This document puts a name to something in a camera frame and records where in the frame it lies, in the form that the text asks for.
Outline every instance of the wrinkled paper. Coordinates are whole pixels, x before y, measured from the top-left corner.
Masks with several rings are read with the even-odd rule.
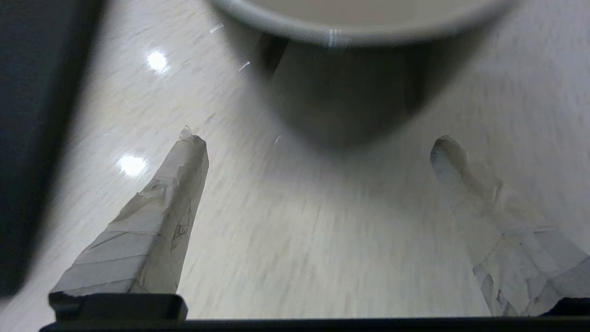
[[[208,167],[205,141],[185,127],[154,177],[51,292],[175,293]]]
[[[590,297],[589,256],[553,223],[451,138],[430,158],[492,315],[541,315],[564,297]]]

